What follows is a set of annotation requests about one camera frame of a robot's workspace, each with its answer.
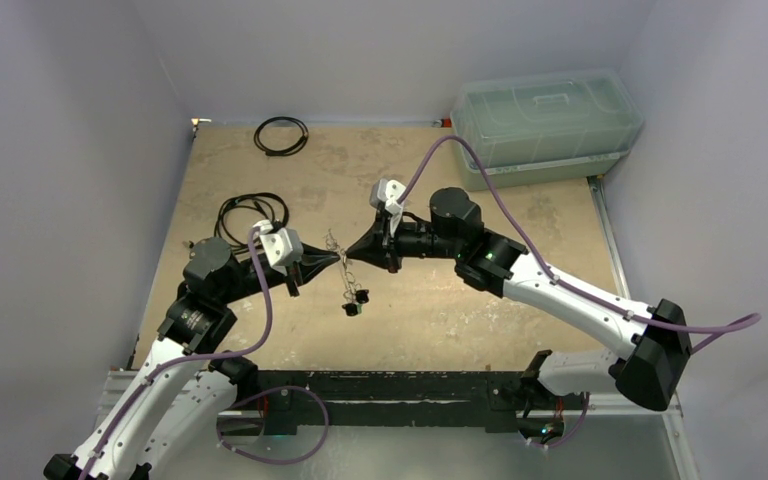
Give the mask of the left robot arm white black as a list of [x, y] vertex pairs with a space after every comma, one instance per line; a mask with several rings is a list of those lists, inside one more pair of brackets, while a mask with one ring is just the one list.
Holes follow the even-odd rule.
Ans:
[[284, 285], [291, 295], [337, 263], [339, 255], [302, 243], [282, 228], [263, 237], [264, 250], [238, 260], [219, 237], [196, 243], [176, 300], [167, 310], [142, 366], [96, 430], [71, 454], [47, 463], [47, 479], [158, 479], [192, 435], [228, 408], [257, 399], [254, 345], [221, 353], [237, 320], [230, 304]]

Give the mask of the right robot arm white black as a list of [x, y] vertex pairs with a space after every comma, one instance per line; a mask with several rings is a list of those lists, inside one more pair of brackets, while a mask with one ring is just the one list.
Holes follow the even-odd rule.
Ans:
[[692, 350], [679, 305], [663, 299], [651, 306], [560, 270], [546, 273], [533, 249], [486, 228], [480, 206], [461, 188], [437, 190], [428, 220], [403, 212], [392, 194], [377, 191], [370, 202], [375, 219], [347, 249], [349, 259], [390, 273], [405, 258], [451, 259], [469, 287], [547, 312], [603, 345], [586, 353], [538, 353], [521, 381], [529, 404], [617, 392], [653, 411], [670, 405]]

